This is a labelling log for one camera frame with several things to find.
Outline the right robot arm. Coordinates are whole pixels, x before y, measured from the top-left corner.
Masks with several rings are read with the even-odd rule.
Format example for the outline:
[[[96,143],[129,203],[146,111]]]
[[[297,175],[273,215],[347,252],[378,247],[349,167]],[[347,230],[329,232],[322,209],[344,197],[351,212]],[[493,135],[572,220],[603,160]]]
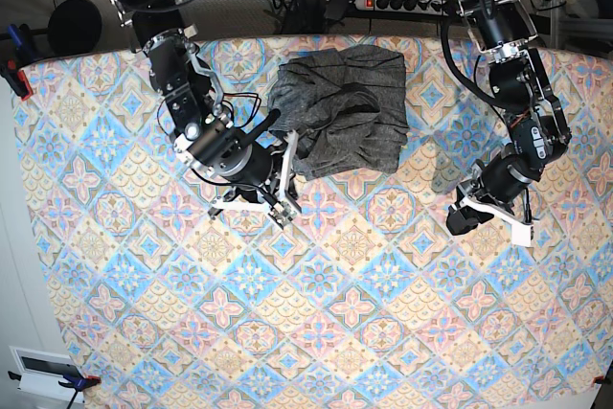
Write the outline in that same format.
[[[183,0],[111,0],[150,62],[149,80],[170,113],[176,157],[202,182],[225,190],[210,217],[226,210],[261,213],[284,228],[302,209],[292,161],[299,135],[290,131],[265,148],[260,136],[280,117],[272,109],[250,131],[235,123],[231,94],[199,56],[179,11]]]

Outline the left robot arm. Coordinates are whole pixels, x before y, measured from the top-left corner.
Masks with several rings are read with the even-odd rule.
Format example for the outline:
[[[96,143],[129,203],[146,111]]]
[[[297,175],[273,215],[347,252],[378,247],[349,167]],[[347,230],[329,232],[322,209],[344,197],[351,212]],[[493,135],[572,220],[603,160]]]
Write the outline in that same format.
[[[572,139],[540,54],[530,45],[538,33],[521,0],[451,0],[448,13],[441,34],[444,61],[474,96],[500,109],[510,140],[488,163],[475,161],[470,176],[457,185],[447,229],[465,235],[498,217],[510,225],[512,244],[529,247],[536,222],[529,187]],[[488,92],[454,62],[449,28],[455,19],[467,26],[488,61]]]

